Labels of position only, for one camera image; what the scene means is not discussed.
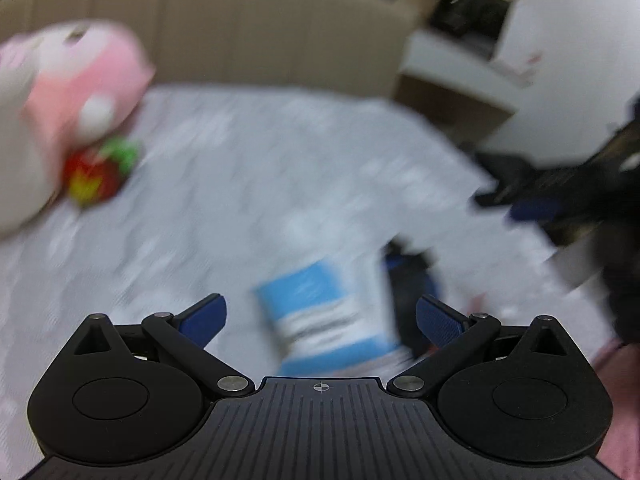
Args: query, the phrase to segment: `quilted mattress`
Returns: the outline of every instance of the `quilted mattress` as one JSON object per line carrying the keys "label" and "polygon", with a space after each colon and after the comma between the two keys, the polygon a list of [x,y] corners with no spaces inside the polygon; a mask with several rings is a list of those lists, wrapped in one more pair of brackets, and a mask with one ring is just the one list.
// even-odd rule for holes
{"label": "quilted mattress", "polygon": [[258,383],[280,358],[252,289],[327,256],[392,332],[371,269],[397,234],[433,250],[452,306],[484,294],[507,324],[553,314],[587,356],[609,338],[598,307],[545,263],[537,229],[474,211],[486,177],[407,110],[299,89],[161,86],[131,127],[145,156],[114,200],[85,212],[61,200],[0,242],[3,480],[39,460],[26,403],[87,314],[139,322],[222,293],[228,323],[207,350]]}

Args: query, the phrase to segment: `triangular cutout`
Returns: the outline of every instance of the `triangular cutout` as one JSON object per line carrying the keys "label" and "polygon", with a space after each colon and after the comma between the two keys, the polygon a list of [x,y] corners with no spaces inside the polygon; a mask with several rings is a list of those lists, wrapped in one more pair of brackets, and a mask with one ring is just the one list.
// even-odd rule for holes
{"label": "triangular cutout", "polygon": [[92,326],[89,329],[89,333],[84,336],[76,348],[75,354],[95,354],[98,352],[108,352],[109,350],[111,350],[111,346],[102,333],[102,329],[97,326]]}
{"label": "triangular cutout", "polygon": [[531,351],[539,354],[566,355],[566,351],[562,347],[562,344],[558,341],[558,338],[556,338],[556,335],[550,328],[543,328],[540,330],[538,339],[536,339]]}

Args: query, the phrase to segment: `beige headboard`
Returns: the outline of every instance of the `beige headboard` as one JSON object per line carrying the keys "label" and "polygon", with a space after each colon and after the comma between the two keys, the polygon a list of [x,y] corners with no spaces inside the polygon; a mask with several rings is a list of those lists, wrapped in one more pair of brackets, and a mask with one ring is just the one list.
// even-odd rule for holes
{"label": "beige headboard", "polygon": [[123,22],[156,82],[298,85],[389,96],[415,15],[392,0],[0,0],[0,41],[81,18]]}

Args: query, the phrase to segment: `pink plush toy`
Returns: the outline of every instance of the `pink plush toy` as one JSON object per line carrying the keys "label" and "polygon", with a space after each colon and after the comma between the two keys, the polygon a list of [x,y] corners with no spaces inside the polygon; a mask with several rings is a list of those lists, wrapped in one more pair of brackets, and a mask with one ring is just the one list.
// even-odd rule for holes
{"label": "pink plush toy", "polygon": [[[0,45],[0,116],[11,119],[0,128],[0,233],[46,204],[42,186],[59,189],[69,151],[119,126],[153,75],[138,39],[117,23],[62,23]],[[48,182],[34,189],[42,174]]]}

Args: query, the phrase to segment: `blue gripper pad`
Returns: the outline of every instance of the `blue gripper pad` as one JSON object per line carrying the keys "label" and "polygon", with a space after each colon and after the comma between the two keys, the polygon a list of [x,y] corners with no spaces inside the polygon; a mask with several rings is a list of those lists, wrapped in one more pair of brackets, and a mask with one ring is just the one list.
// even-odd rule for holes
{"label": "blue gripper pad", "polygon": [[438,348],[465,331],[468,318],[433,296],[423,296],[415,306],[415,320],[420,331]]}
{"label": "blue gripper pad", "polygon": [[226,301],[219,294],[209,294],[172,320],[178,332],[204,348],[226,323]]}

